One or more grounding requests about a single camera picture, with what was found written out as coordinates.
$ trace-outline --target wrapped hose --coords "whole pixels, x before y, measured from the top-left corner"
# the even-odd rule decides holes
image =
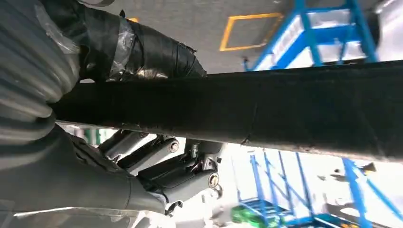
[[[102,82],[206,76],[193,49],[150,27],[76,0],[41,2],[63,36],[80,47],[81,79]]]

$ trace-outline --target blue scaffold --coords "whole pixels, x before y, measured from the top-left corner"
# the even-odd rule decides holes
[[[307,8],[295,0],[295,8],[274,34],[264,51],[246,71],[319,67],[324,62],[378,60],[375,44],[357,0],[338,7]]]

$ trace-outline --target metal rod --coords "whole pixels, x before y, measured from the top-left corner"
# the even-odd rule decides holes
[[[265,198],[264,198],[264,192],[262,189],[262,185],[260,182],[260,176],[259,176],[259,171],[258,171],[258,166],[257,166],[257,161],[255,155],[250,156],[250,163],[252,164],[252,169],[253,169],[253,177],[255,178],[255,184],[256,184],[256,191],[258,194],[258,199],[259,199],[259,207],[260,207],[260,213],[263,217],[263,220],[265,221],[265,224],[267,225],[269,223],[269,220],[266,216],[266,203],[265,203]]]
[[[359,32],[362,36],[362,47],[363,51],[367,55],[368,62],[376,62],[378,61],[378,57],[376,55],[376,48],[374,39],[372,38],[370,29],[366,22],[366,18],[362,13],[361,7],[357,0],[346,0],[347,5],[350,10],[354,13],[355,21],[357,23]]]
[[[231,163],[232,163],[232,173],[234,174],[234,182],[235,182],[235,187],[237,188],[237,197],[238,197],[238,202],[241,202],[242,199],[240,197],[240,190],[239,190],[239,186],[238,186],[238,181],[237,181],[237,175],[235,172],[235,165],[234,165],[234,158],[231,156]]]
[[[270,165],[271,167],[275,168],[275,167],[273,166],[273,164],[270,163],[270,161],[269,161],[269,165]],[[281,178],[284,179],[285,176],[281,175],[281,173],[279,173],[279,172],[276,172],[276,173],[277,173],[277,175],[279,175]],[[308,208],[307,202],[298,194],[297,191],[295,191],[295,189],[294,189],[293,187],[291,187],[291,185],[288,183],[288,181],[285,181],[284,183],[286,184],[286,186],[288,187],[288,189],[297,197],[297,199],[298,199],[302,204],[304,204],[305,207]]]
[[[389,208],[392,211],[392,213],[398,219],[400,219],[400,221],[403,221],[402,212],[377,188],[377,186],[369,178],[367,178],[353,162],[349,162],[349,165],[352,166],[354,174],[357,176],[357,178],[365,180],[368,186],[372,189],[375,195],[384,203],[384,205],[387,208]]]
[[[318,222],[319,224],[324,225],[325,227],[340,228],[339,226],[336,226],[336,225],[334,225],[334,224],[331,224],[330,222],[327,222],[327,221],[325,221],[325,220],[323,220],[323,219],[320,219],[320,218],[318,218],[318,217],[315,217],[314,220],[315,220],[316,222]]]
[[[372,224],[365,217],[366,209],[364,204],[364,198],[361,194],[360,187],[357,183],[357,176],[353,171],[352,161],[347,158],[343,158],[343,164],[345,169],[345,176],[347,177],[348,182],[350,183],[350,192],[351,196],[354,200],[355,208],[360,213],[360,227],[361,228],[372,228]]]
[[[402,76],[403,62],[394,61],[78,83],[52,107],[68,122],[398,162]]]
[[[283,190],[281,190],[280,186],[278,186],[274,181],[273,181],[273,185],[285,199],[288,199],[287,195],[283,192]]]
[[[280,159],[281,170],[283,172],[283,180],[284,180],[285,186],[286,186],[288,207],[289,207],[289,210],[291,211],[291,214],[295,217],[294,205],[292,204],[292,196],[290,194],[290,189],[288,186],[288,179],[287,179],[286,169],[284,167],[283,157],[281,156],[281,151],[278,151],[278,157]]]
[[[337,64],[339,64],[339,65],[343,64],[343,57],[344,57],[345,51],[347,49],[347,42],[348,42],[348,39],[350,39],[352,30],[355,28],[355,25],[353,25],[353,23],[354,23],[354,12],[352,12],[350,10],[350,26],[347,28],[345,39],[343,40],[343,44],[342,44],[342,47],[340,50],[339,59],[337,61]]]
[[[297,157],[299,173],[301,175],[302,185],[304,187],[305,200],[307,201],[306,206],[309,210],[309,214],[310,214],[311,218],[314,219],[315,214],[314,214],[314,210],[312,209],[311,195],[309,194],[307,180],[305,178],[304,170],[302,169],[301,159],[299,157],[299,153],[296,152],[295,155]]]
[[[267,154],[266,152],[263,152],[263,156],[265,159],[265,164],[266,164],[266,170],[267,170],[267,174],[269,177],[269,185],[270,185],[270,191],[271,191],[271,200],[273,201],[272,204],[274,205],[274,210],[276,212],[276,216],[278,216],[281,219],[281,215],[280,215],[280,209],[278,208],[278,202],[277,202],[277,195],[276,195],[276,190],[274,189],[274,184],[273,184],[273,179],[271,177],[271,173],[270,173],[270,165],[269,165],[269,160],[267,159]]]
[[[299,15],[301,16],[302,24],[304,25],[304,29],[305,29],[304,32],[306,34],[307,42],[308,42],[309,48],[311,50],[311,56],[312,56],[312,60],[314,61],[314,66],[321,67],[321,66],[323,66],[323,62],[320,58],[320,53],[317,48],[317,43],[316,43],[314,33],[312,31],[311,22],[309,21],[309,18],[307,15],[307,8],[305,5],[305,0],[295,0],[295,7],[296,7],[297,11],[299,12]]]

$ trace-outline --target painted line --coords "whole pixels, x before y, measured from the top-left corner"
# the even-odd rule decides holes
[[[264,14],[253,14],[246,16],[230,16],[228,17],[227,27],[225,28],[224,35],[221,39],[220,51],[235,51],[235,50],[245,50],[250,48],[259,48],[267,44],[269,38],[273,35],[274,31],[283,20],[283,15],[281,13],[264,13]],[[245,19],[259,19],[259,18],[277,18],[274,22],[271,30],[264,37],[263,41],[257,45],[249,45],[249,46],[241,46],[241,47],[227,47],[228,40],[230,38],[230,34],[232,31],[232,27],[234,26],[234,22],[236,20],[245,20]]]
[[[131,20],[132,22],[138,23],[138,19],[137,19],[137,18],[128,18],[128,19]]]

